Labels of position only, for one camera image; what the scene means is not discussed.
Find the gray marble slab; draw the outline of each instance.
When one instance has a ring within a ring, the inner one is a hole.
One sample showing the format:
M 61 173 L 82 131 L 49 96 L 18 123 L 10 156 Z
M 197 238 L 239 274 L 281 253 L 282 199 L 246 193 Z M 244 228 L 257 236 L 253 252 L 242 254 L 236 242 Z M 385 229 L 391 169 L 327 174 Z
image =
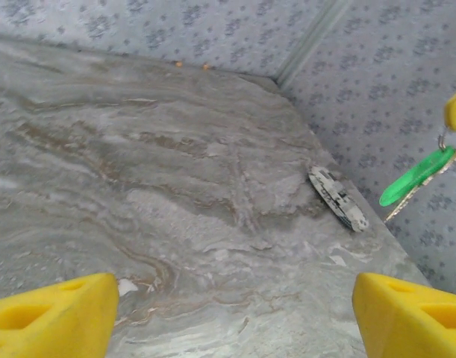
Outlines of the gray marble slab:
M 0 298 L 99 271 L 108 357 L 364 357 L 356 274 L 426 284 L 272 82 L 0 40 Z

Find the patterned fabric backdrop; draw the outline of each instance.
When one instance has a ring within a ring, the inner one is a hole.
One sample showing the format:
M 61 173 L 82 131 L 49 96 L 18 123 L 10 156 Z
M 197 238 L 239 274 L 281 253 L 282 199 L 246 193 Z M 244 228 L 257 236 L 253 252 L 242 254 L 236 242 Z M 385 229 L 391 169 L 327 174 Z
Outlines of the patterned fabric backdrop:
M 385 216 L 378 198 L 437 149 L 455 92 L 456 0 L 357 0 L 287 95 Z M 388 226 L 432 284 L 456 292 L 456 164 Z
M 273 76 L 323 0 L 0 0 L 0 33 Z

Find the green plastic keychain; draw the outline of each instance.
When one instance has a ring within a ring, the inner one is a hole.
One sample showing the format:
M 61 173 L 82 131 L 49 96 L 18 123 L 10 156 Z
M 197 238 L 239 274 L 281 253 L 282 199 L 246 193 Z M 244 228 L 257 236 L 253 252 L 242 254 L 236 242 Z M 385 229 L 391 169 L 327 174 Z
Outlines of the green plastic keychain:
M 385 218 L 389 221 L 407 205 L 413 194 L 420 187 L 427 185 L 435 175 L 443 173 L 456 160 L 456 148 L 448 145 L 439 148 L 424 160 L 395 180 L 385 190 L 378 201 L 382 207 L 386 207 L 400 201 L 395 209 Z

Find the metal key ring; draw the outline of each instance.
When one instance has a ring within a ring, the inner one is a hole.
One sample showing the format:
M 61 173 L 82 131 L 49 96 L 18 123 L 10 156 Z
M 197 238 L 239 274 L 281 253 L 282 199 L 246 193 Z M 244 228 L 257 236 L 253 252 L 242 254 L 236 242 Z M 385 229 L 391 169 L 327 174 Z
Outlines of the metal key ring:
M 446 145 L 445 145 L 445 137 L 446 137 L 446 134 L 449 132 L 449 128 L 448 127 L 445 127 L 445 129 L 443 129 L 443 133 L 441 133 L 439 136 L 438 136 L 438 148 L 440 148 L 442 151 L 445 151 L 445 148 L 446 148 Z

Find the green key tag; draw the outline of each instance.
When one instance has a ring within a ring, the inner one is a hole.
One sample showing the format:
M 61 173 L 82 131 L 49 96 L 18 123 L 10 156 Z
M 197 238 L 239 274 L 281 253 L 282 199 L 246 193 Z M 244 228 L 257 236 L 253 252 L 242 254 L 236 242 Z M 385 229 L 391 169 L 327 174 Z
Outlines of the green key tag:
M 389 214 L 386 221 L 394 217 L 423 185 L 426 185 L 436 174 L 443 173 L 456 159 L 456 148 L 448 145 L 444 149 L 437 149 L 424 160 L 395 180 L 385 190 L 378 203 L 382 207 L 391 205 L 398 200 L 401 202 Z

